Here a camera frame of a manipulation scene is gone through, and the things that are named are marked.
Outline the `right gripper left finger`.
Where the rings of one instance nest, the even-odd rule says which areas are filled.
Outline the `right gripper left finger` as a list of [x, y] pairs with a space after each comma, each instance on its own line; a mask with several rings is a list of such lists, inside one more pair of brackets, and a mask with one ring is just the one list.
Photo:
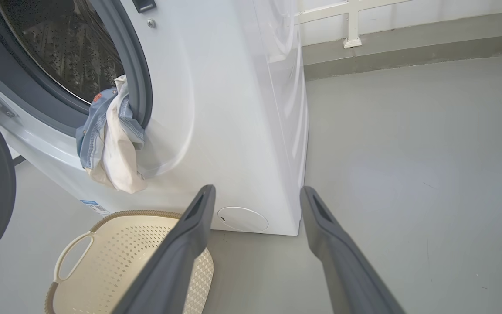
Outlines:
[[114, 314], [181, 314], [195, 259], [205, 250], [216, 189], [203, 186], [151, 256]]

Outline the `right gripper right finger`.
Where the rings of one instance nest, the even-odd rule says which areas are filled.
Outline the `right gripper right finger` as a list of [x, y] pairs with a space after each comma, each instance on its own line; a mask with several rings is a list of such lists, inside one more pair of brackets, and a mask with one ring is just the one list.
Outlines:
[[335, 314], [404, 314], [354, 240], [343, 230], [313, 187], [300, 203], [311, 252], [322, 262]]

